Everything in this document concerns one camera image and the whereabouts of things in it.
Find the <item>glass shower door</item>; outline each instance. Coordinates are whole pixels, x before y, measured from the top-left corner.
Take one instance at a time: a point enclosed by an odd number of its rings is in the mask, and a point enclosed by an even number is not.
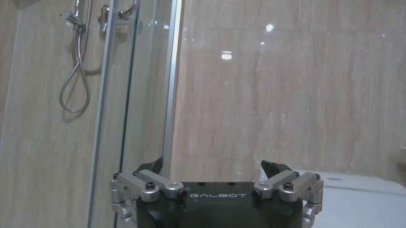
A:
[[[178,2],[142,0],[127,19],[118,15],[132,2],[111,2],[90,192],[92,228],[124,227],[111,210],[112,174],[131,173],[163,156],[173,123]]]

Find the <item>bathroom wall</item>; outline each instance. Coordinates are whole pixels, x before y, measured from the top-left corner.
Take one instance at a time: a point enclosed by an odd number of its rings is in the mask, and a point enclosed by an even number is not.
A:
[[[103,3],[108,0],[95,0],[88,68],[102,63],[103,41],[96,17]],[[3,64],[10,65],[12,61],[12,68],[7,102],[3,101],[3,78],[0,95],[4,109],[0,227],[86,226],[100,75],[88,77],[91,102],[87,111],[80,116],[67,114],[59,106],[58,96],[72,66],[72,27],[60,14],[72,8],[71,0],[16,0],[8,1],[6,12],[12,14],[12,10],[19,9],[19,18],[2,12],[2,17],[10,17],[0,20],[10,26],[2,24],[2,42],[6,38],[7,43],[12,43],[14,23],[18,25],[14,53],[8,45],[6,49],[2,47],[2,77],[7,77],[8,72]],[[70,105],[78,107],[83,101],[84,90],[78,81]]]
[[[3,130],[4,108],[8,80],[12,68],[14,40],[18,28],[19,9],[12,0],[3,2],[0,8],[0,140]]]
[[[175,180],[266,159],[406,183],[406,1],[189,0],[183,25]]]

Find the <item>shower hose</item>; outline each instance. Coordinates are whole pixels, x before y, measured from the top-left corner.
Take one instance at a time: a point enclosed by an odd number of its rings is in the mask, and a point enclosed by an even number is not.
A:
[[[90,105],[90,84],[88,84],[88,75],[95,75],[100,73],[102,66],[94,70],[87,70],[84,67],[84,55],[88,46],[88,38],[90,38],[90,24],[91,24],[91,14],[92,14],[92,0],[88,0],[88,11],[87,11],[87,21],[83,27],[78,25],[74,26],[74,37],[72,37],[72,60],[74,60],[74,68],[71,74],[68,75],[62,90],[59,92],[59,103],[66,111],[70,113],[83,113]],[[86,90],[86,101],[79,109],[70,108],[67,103],[64,102],[64,92],[67,86],[74,78],[74,75],[79,73],[82,78],[84,90]]]

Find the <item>screw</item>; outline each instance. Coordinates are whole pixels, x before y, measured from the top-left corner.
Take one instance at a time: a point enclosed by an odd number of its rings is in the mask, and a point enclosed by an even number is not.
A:
[[[291,182],[286,182],[286,183],[283,184],[283,188],[285,188],[286,190],[293,190],[293,183],[291,183]]]
[[[259,183],[259,186],[261,186],[261,187],[269,187],[269,186],[267,186],[267,184],[266,184],[266,183],[263,183],[263,182],[262,182],[262,183]]]
[[[148,182],[148,183],[146,184],[146,189],[147,189],[147,190],[155,189],[155,184],[154,184],[154,182]]]

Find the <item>logo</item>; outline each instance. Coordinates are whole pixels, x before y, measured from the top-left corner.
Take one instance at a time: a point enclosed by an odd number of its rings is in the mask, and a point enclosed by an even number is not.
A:
[[[238,197],[246,197],[247,194],[190,194],[191,198],[238,198]]]

